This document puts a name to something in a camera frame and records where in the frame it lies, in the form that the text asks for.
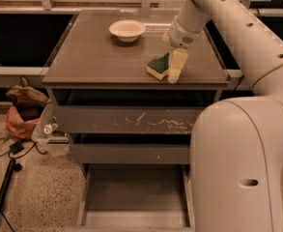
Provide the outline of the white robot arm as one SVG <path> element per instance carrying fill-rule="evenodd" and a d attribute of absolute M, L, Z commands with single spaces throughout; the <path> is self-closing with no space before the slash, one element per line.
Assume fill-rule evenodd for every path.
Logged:
<path fill-rule="evenodd" d="M 283 232 L 283 41 L 238 0 L 185 0 L 170 43 L 211 20 L 253 94 L 218 101 L 193 126 L 195 232 Z"/>

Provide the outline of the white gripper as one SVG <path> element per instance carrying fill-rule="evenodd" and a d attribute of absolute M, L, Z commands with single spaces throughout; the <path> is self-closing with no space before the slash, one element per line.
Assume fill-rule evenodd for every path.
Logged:
<path fill-rule="evenodd" d="M 186 48 L 192 47 L 200 35 L 201 32 L 191 32 L 184 29 L 176 16 L 171 23 L 169 32 L 164 32 L 162 39 L 165 42 L 170 42 L 174 47 L 181 47 L 175 49 L 169 59 L 168 81 L 170 83 L 176 83 L 179 80 L 188 58 Z"/>

